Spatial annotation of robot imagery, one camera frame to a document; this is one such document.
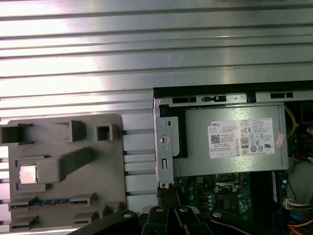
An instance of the motherboard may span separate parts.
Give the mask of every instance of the motherboard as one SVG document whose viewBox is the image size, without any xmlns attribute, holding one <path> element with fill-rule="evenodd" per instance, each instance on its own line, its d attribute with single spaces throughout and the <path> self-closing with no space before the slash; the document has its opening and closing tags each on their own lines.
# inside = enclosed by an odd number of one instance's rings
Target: motherboard
<svg viewBox="0 0 313 235">
<path fill-rule="evenodd" d="M 250 173 L 176 177 L 182 205 L 194 206 L 203 216 L 224 210 L 253 220 Z"/>
</svg>

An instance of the qr code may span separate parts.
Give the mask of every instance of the qr code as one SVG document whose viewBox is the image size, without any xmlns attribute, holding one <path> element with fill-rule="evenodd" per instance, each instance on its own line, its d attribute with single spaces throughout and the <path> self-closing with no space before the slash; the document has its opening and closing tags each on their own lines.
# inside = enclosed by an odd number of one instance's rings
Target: qr code
<svg viewBox="0 0 313 235">
<path fill-rule="evenodd" d="M 220 135 L 211 135 L 211 143 L 221 143 Z"/>
</svg>

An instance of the power supply label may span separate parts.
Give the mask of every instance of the power supply label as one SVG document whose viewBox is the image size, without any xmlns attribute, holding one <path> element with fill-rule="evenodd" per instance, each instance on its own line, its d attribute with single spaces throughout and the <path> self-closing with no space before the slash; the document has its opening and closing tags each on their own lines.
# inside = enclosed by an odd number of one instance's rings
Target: power supply label
<svg viewBox="0 0 313 235">
<path fill-rule="evenodd" d="M 213 121 L 208 133 L 210 158 L 275 154 L 271 118 Z"/>
</svg>

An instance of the green circuit board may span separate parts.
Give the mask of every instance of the green circuit board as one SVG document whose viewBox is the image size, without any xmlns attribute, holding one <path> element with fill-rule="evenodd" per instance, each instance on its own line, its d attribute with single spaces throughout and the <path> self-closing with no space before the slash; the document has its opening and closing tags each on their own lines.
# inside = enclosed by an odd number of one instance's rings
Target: green circuit board
<svg viewBox="0 0 313 235">
<path fill-rule="evenodd" d="M 253 220 L 252 199 L 250 190 L 250 175 L 243 174 L 241 188 L 233 191 L 231 188 L 215 190 L 216 181 L 235 181 L 237 173 L 221 175 L 203 175 L 176 177 L 175 186 L 179 188 L 179 198 L 182 205 L 194 206 L 206 216 L 211 210 L 225 210 L 246 220 Z"/>
</svg>

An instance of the cable connector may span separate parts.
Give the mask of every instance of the cable connector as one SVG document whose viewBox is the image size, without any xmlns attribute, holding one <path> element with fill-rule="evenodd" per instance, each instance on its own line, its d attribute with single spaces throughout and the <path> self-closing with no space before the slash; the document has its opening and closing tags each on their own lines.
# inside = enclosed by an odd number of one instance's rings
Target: cable connector
<svg viewBox="0 0 313 235">
<path fill-rule="evenodd" d="M 289 202 L 292 202 L 290 198 L 285 198 L 285 199 L 284 199 L 283 205 L 284 205 L 284 208 L 285 208 L 286 210 L 291 210 L 291 209 L 292 209 L 292 207 L 290 207 L 290 206 L 288 205 Z"/>
</svg>

